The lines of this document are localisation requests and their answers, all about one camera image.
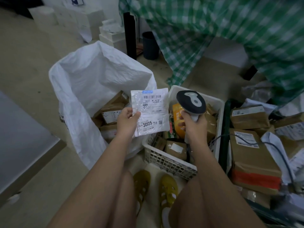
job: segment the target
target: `tile floor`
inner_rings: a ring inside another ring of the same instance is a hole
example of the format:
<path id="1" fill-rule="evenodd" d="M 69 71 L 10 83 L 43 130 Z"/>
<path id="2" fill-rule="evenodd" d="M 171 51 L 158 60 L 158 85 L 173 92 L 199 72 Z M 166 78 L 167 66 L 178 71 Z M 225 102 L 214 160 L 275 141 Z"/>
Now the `tile floor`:
<path id="1" fill-rule="evenodd" d="M 0 29 L 1 91 L 68 144 L 23 187 L 20 200 L 0 208 L 0 227 L 43 228 L 88 171 L 74 152 L 66 126 L 59 121 L 58 100 L 48 79 L 48 70 L 56 61 L 84 44 L 60 30 L 41 32 L 33 20 L 4 9 L 0 9 Z M 158 88 L 168 87 L 165 80 L 172 71 L 163 58 L 148 61 L 139 57 L 138 61 L 153 71 Z M 240 99 L 241 86 L 263 80 L 257 74 L 245 81 L 238 75 L 240 72 L 237 67 L 202 58 L 183 86 L 224 101 L 230 97 Z M 157 187 L 163 172 L 144 163 L 143 155 L 126 161 L 132 174 L 146 169 L 152 175 L 137 227 L 159 227 Z M 177 182 L 181 190 L 185 181 Z"/>

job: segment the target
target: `yellow package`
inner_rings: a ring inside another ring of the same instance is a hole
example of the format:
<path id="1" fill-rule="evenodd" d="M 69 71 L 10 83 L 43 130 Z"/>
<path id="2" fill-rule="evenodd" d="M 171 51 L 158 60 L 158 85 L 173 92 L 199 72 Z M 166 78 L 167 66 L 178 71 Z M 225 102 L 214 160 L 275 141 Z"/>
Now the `yellow package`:
<path id="1" fill-rule="evenodd" d="M 174 119 L 174 127 L 175 127 L 175 131 L 176 133 L 179 135 L 180 138 L 185 139 L 185 126 L 178 126 L 179 123 L 181 122 L 185 122 L 185 120 L 181 120 L 180 116 L 181 116 L 181 112 L 184 109 L 181 107 L 181 105 L 179 103 L 173 105 L 173 119 Z"/>

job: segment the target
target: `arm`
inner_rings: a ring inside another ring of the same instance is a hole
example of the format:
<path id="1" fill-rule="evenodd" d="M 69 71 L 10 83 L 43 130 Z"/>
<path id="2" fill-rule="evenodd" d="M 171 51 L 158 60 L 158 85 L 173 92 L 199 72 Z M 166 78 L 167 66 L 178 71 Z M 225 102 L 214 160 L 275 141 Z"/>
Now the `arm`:
<path id="1" fill-rule="evenodd" d="M 140 112 L 131 116 L 132 108 L 121 111 L 116 137 L 60 207 L 48 228 L 106 227 Z"/>
<path id="2" fill-rule="evenodd" d="M 265 227 L 237 192 L 210 151 L 205 116 L 201 115 L 198 122 L 192 121 L 184 111 L 182 116 L 195 159 L 203 200 L 213 227 Z"/>

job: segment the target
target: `black cord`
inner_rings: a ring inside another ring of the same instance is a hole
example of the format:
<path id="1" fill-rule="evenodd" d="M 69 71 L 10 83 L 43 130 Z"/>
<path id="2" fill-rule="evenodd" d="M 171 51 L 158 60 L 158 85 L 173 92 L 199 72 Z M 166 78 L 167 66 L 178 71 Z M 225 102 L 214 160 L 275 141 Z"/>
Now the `black cord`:
<path id="1" fill-rule="evenodd" d="M 294 185 L 294 180 L 293 180 L 293 177 L 292 177 L 292 172 L 291 172 L 291 169 L 289 168 L 289 165 L 287 163 L 287 161 L 285 160 L 282 152 L 279 150 L 279 148 L 277 148 L 277 146 L 275 144 L 272 144 L 270 142 L 258 142 L 258 143 L 249 143 L 248 141 L 244 140 L 243 138 L 241 138 L 240 136 L 236 135 L 236 134 L 222 134 L 220 136 L 218 136 L 217 138 L 213 139 L 213 141 L 211 142 L 215 142 L 216 140 L 218 140 L 220 137 L 224 137 L 224 136 L 235 136 L 235 137 L 238 137 L 239 139 L 243 140 L 244 142 L 246 142 L 248 145 L 259 145 L 259 144 L 269 144 L 269 145 L 272 145 L 277 151 L 278 153 L 280 154 L 281 158 L 283 159 L 287 169 L 288 169 L 288 174 L 289 174 L 289 177 L 290 177 L 290 180 L 291 180 L 291 184 L 292 184 L 292 187 L 293 187 L 293 190 L 296 192 L 295 190 L 295 185 Z"/>

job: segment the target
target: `blue sticker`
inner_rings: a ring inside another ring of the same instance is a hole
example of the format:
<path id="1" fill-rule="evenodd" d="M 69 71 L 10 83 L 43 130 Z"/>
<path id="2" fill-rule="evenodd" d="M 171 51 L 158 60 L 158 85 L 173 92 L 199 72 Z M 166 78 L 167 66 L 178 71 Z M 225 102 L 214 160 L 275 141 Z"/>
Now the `blue sticker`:
<path id="1" fill-rule="evenodd" d="M 143 94 L 151 94 L 151 93 L 153 93 L 153 90 L 143 90 L 142 93 Z"/>

